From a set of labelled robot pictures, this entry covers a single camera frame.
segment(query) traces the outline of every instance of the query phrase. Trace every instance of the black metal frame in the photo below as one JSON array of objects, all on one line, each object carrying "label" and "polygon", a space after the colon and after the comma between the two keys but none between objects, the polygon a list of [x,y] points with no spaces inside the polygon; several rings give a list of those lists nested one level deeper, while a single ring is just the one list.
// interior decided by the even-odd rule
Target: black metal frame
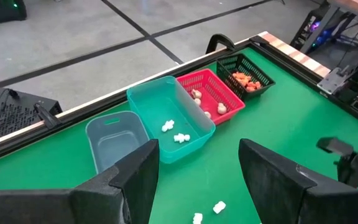
[{"label": "black metal frame", "polygon": [[[216,37],[214,35],[211,38],[212,43],[209,44],[209,46],[216,47],[218,42],[223,43],[221,40],[221,37]],[[338,100],[335,96],[327,96],[324,93],[320,91],[320,89],[317,87],[317,83],[320,82],[322,79],[318,74],[315,72],[309,70],[305,66],[299,64],[289,56],[285,55],[283,52],[279,51],[274,46],[271,46],[268,42],[266,42],[264,39],[262,39],[259,36],[255,36],[249,40],[245,40],[241,42],[240,44],[235,45],[235,48],[227,48],[224,50],[220,50],[215,52],[214,54],[208,55],[206,57],[203,57],[199,60],[196,60],[194,62],[191,62],[189,64],[184,64],[182,66],[179,66],[178,68],[166,72],[156,78],[165,77],[168,75],[179,77],[182,75],[185,75],[187,73],[192,72],[193,70],[196,70],[198,68],[204,67],[210,63],[213,63],[216,59],[222,56],[227,56],[233,53],[236,53],[240,50],[243,50],[246,47],[250,47],[257,51],[259,54],[263,55],[264,57],[267,57],[269,60],[275,62],[278,66],[280,66],[282,69],[286,70],[289,74],[293,75],[299,81],[305,83],[310,88],[314,89],[317,92],[320,92],[323,96],[325,96],[327,99],[329,99],[331,102],[335,103],[354,117],[358,119],[358,108],[353,106],[353,102],[351,104],[347,104],[344,102],[341,102]],[[59,118],[61,121],[61,124],[56,126],[53,129],[48,129],[44,124],[31,129],[30,131],[19,134],[17,136],[13,136],[5,141],[0,142],[0,157],[4,156],[6,154],[9,154],[11,152],[14,152],[24,146],[27,146],[33,142],[36,142],[38,140],[41,140],[45,138],[46,136],[49,136],[53,133],[56,133],[58,131],[61,131],[69,126],[72,126],[86,118],[92,117],[96,114],[99,114],[109,108],[112,108],[113,106],[116,106],[120,103],[123,103],[127,100],[126,98],[126,91],[123,90],[113,96],[109,96],[105,99],[102,99],[98,102],[93,103],[92,105],[85,106],[83,108],[80,108],[74,112],[71,112],[70,114],[67,114],[65,116],[62,116]]]}]

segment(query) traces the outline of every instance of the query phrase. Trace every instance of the white toy piece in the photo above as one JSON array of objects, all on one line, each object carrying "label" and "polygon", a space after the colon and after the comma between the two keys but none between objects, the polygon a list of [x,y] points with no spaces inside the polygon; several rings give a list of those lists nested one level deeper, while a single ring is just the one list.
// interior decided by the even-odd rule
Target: white toy piece
[{"label": "white toy piece", "polygon": [[201,221],[203,221],[203,214],[194,213],[193,224],[201,224]]},{"label": "white toy piece", "polygon": [[168,130],[171,130],[173,128],[173,124],[175,124],[173,120],[166,121],[165,124],[162,126],[161,131],[166,132]]},{"label": "white toy piece", "polygon": [[211,119],[211,114],[208,111],[205,111],[204,114],[207,116],[207,118]]},{"label": "white toy piece", "polygon": [[168,125],[168,126],[173,126],[175,124],[175,122],[173,120],[169,120],[167,122],[165,122],[165,125]]},{"label": "white toy piece", "polygon": [[173,140],[174,140],[175,142],[179,142],[179,140],[180,140],[179,135],[174,135],[174,136],[173,136]]},{"label": "white toy piece", "polygon": [[196,102],[196,104],[199,106],[201,105],[201,100],[199,98],[195,98],[194,102]]},{"label": "white toy piece", "polygon": [[185,134],[185,141],[190,141],[190,135],[189,134]]},{"label": "white toy piece", "polygon": [[218,103],[218,113],[225,114],[227,112],[227,108],[223,105],[223,103]]},{"label": "white toy piece", "polygon": [[167,132],[168,131],[168,126],[163,125],[162,128],[161,128],[161,131],[162,132]]},{"label": "white toy piece", "polygon": [[191,90],[191,94],[193,95],[193,98],[195,99],[201,99],[201,97],[203,96],[203,94],[198,91],[198,90],[195,90],[195,89],[192,89]]},{"label": "white toy piece", "polygon": [[220,201],[213,207],[213,210],[216,214],[219,214],[224,208],[226,208],[226,204]]},{"label": "white toy piece", "polygon": [[182,134],[182,133],[179,133],[178,135],[179,135],[179,138],[180,138],[179,143],[182,144],[185,141],[185,135]]},{"label": "white toy piece", "polygon": [[184,141],[188,141],[186,139],[190,140],[190,135],[188,134],[182,134],[182,133],[178,133],[177,135],[173,136],[173,140],[175,142],[179,142],[179,143],[183,143]]}]

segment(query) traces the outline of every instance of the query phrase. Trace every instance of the floor tile line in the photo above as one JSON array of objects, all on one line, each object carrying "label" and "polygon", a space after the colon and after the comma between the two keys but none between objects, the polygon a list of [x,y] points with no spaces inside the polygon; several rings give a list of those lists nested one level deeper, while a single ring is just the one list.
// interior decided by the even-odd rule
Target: floor tile line
[{"label": "floor tile line", "polygon": [[[65,67],[68,67],[70,65],[74,65],[76,63],[80,63],[80,62],[83,62],[85,60],[88,60],[88,59],[91,59],[91,58],[98,57],[100,55],[104,55],[104,54],[113,52],[115,50],[123,49],[125,47],[130,47],[130,46],[132,46],[134,44],[138,44],[138,43],[143,42],[145,40],[150,40],[151,42],[153,42],[152,40],[155,40],[156,37],[159,37],[161,35],[169,34],[171,32],[175,32],[175,31],[178,31],[178,30],[190,27],[190,26],[200,24],[202,22],[210,21],[212,19],[216,19],[216,18],[219,18],[219,17],[222,17],[222,16],[226,16],[226,15],[229,15],[229,14],[232,14],[232,13],[235,13],[235,12],[250,8],[252,6],[257,6],[257,5],[260,5],[260,4],[263,4],[263,3],[266,3],[266,2],[270,2],[270,1],[274,1],[274,0],[259,1],[259,2],[256,2],[256,3],[250,4],[250,5],[238,7],[236,9],[231,9],[231,10],[226,11],[226,12],[222,12],[222,13],[219,13],[219,14],[216,14],[216,15],[213,15],[213,16],[206,17],[204,19],[199,19],[197,21],[189,22],[187,24],[176,26],[176,27],[173,27],[173,28],[170,28],[170,29],[167,29],[167,30],[163,30],[163,31],[160,31],[160,32],[157,32],[157,33],[154,33],[154,34],[150,35],[147,31],[145,31],[143,28],[141,28],[141,26],[139,26],[131,18],[129,18],[127,15],[125,15],[117,7],[113,6],[107,0],[102,0],[102,2],[104,2],[107,6],[109,6],[109,7],[112,6],[111,9],[116,10],[116,13],[119,14],[123,19],[127,18],[128,19],[127,22],[130,21],[128,23],[130,25],[132,25],[136,30],[138,30],[143,35],[143,37],[139,37],[139,38],[134,39],[134,40],[129,40],[129,41],[117,44],[117,45],[113,45],[113,46],[107,47],[105,49],[97,50],[95,52],[91,52],[91,53],[88,53],[88,54],[85,54],[85,55],[82,55],[82,56],[79,56],[79,57],[76,57],[76,58],[71,58],[71,59],[66,60],[66,61],[58,62],[58,63],[55,63],[53,65],[47,65],[44,68],[39,68],[37,70],[27,72],[27,73],[24,73],[22,75],[18,75],[16,77],[12,77],[12,78],[2,80],[2,81],[0,81],[0,88],[5,87],[5,86],[9,86],[9,85],[13,85],[13,84],[18,83],[18,82],[23,82],[23,81],[26,81],[26,80],[28,80],[30,78],[35,78],[35,77],[41,76],[43,74],[53,72],[55,70],[65,68]],[[174,55],[171,51],[169,51],[164,45],[162,45],[157,40],[155,40],[155,41],[156,42],[154,42],[153,44],[155,45],[155,43],[157,43],[156,47],[158,47],[165,54],[168,54],[167,56],[170,57],[174,62],[176,62],[176,63],[181,63],[182,62],[176,55]]]},{"label": "floor tile line", "polygon": [[263,1],[252,3],[252,4],[248,4],[246,6],[241,6],[241,7],[235,8],[235,9],[228,10],[226,12],[215,14],[213,16],[208,16],[208,17],[205,17],[205,18],[202,18],[202,19],[198,19],[196,21],[188,22],[186,24],[182,24],[182,25],[172,27],[172,28],[169,28],[169,29],[166,29],[166,30],[162,30],[162,31],[159,31],[159,32],[156,32],[156,33],[152,34],[151,36],[154,37],[154,38],[160,37],[160,36],[165,35],[165,34],[169,34],[169,33],[172,33],[172,32],[178,31],[178,30],[186,29],[188,27],[198,25],[198,24],[203,23],[203,22],[208,22],[208,21],[211,21],[213,19],[220,18],[222,16],[227,16],[227,15],[230,15],[232,13],[239,12],[239,11],[242,11],[244,9],[248,9],[250,7],[258,6],[258,5],[261,5],[263,3],[270,2],[270,1],[274,1],[274,0],[263,0]]},{"label": "floor tile line", "polygon": [[164,45],[162,45],[159,41],[154,38],[149,39],[151,43],[153,43],[158,49],[160,49],[166,56],[170,57],[175,63],[178,65],[183,64],[183,61],[180,60],[174,53],[168,50]]},{"label": "floor tile line", "polygon": [[80,62],[83,62],[85,60],[95,58],[97,56],[104,55],[106,53],[113,52],[115,50],[123,49],[125,47],[129,47],[129,46],[132,46],[134,44],[138,44],[140,42],[143,42],[145,40],[147,40],[146,37],[139,37],[139,38],[136,38],[134,40],[130,40],[130,41],[123,42],[123,43],[120,43],[120,44],[117,44],[117,45],[113,45],[113,46],[107,47],[105,49],[97,50],[95,52],[91,52],[91,53],[84,54],[84,55],[76,57],[76,58],[72,58],[72,59],[69,59],[69,60],[58,62],[58,63],[55,63],[53,65],[48,65],[48,66],[46,66],[44,68],[40,68],[40,69],[31,71],[31,72],[27,72],[27,73],[24,73],[22,75],[18,75],[18,76],[12,77],[12,78],[8,78],[8,79],[5,79],[3,81],[0,81],[0,88],[5,87],[5,86],[9,86],[9,85],[13,85],[13,84],[18,83],[18,82],[23,82],[23,81],[26,81],[26,80],[28,80],[30,78],[35,78],[35,77],[41,76],[43,74],[56,71],[56,70],[61,69],[61,68],[65,68],[65,67],[68,67],[70,65],[74,65],[76,63],[80,63]]},{"label": "floor tile line", "polygon": [[103,3],[105,3],[110,9],[112,9],[115,13],[117,13],[119,16],[121,16],[125,21],[127,21],[133,28],[135,28],[137,31],[139,31],[144,37],[146,37],[151,43],[153,43],[158,49],[160,49],[166,56],[168,56],[170,59],[172,59],[176,63],[183,63],[182,60],[178,58],[174,53],[172,53],[170,50],[168,50],[164,45],[162,45],[160,42],[158,42],[154,37],[151,37],[151,35],[143,29],[140,25],[138,25],[134,20],[132,20],[129,16],[127,16],[124,12],[119,10],[115,5],[113,5],[108,0],[101,0]]},{"label": "floor tile line", "polygon": [[103,3],[105,3],[110,9],[112,9],[115,13],[117,13],[119,16],[121,16],[125,21],[127,21],[133,28],[135,28],[137,31],[139,31],[143,36],[148,37],[150,34],[141,28],[140,25],[138,25],[135,21],[133,21],[129,16],[127,16],[125,13],[123,13],[121,10],[119,10],[116,6],[111,4],[108,0],[101,0]]}]

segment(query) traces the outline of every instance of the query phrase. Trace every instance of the green table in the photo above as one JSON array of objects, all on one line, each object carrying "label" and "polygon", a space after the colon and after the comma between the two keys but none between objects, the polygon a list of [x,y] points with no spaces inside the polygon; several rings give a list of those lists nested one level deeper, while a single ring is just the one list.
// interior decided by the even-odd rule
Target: green table
[{"label": "green table", "polygon": [[[238,161],[241,138],[334,179],[333,162],[339,157],[317,149],[317,140],[337,136],[358,149],[358,119],[255,50],[242,53],[276,85],[217,126],[199,151],[160,165],[150,223],[191,223],[195,212],[204,215],[205,223],[260,223]],[[216,64],[207,67],[215,71]],[[96,116],[125,110],[129,105],[122,103]],[[0,189],[72,188],[92,178],[96,172],[85,134],[92,118],[0,158]],[[227,207],[215,215],[212,207],[220,200]]]}]

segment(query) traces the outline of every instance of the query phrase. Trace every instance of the plastic basket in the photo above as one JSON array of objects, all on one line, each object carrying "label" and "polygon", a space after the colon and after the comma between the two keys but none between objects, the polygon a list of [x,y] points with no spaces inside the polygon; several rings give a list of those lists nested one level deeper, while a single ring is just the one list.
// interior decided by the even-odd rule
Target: plastic basket
[{"label": "plastic basket", "polygon": [[[262,87],[255,91],[247,91],[234,77],[233,73],[243,72],[251,76],[252,82],[260,82]],[[218,59],[216,74],[242,101],[260,96],[275,82],[266,73],[251,62],[245,55],[237,54]]]},{"label": "plastic basket", "polygon": [[[150,138],[160,143],[160,160],[175,162],[201,148],[215,132],[215,124],[205,116],[174,77],[152,80],[127,90],[131,110],[137,113]],[[174,120],[173,129],[162,132],[166,121]],[[173,136],[189,134],[190,141],[178,143]]]},{"label": "plastic basket", "polygon": [[[211,114],[215,125],[231,119],[246,106],[210,69],[190,73],[177,80],[189,95],[193,89],[202,93],[201,109]],[[218,113],[218,103],[225,105],[227,113]]]},{"label": "plastic basket", "polygon": [[98,174],[149,140],[139,116],[131,111],[100,116],[85,129]]}]

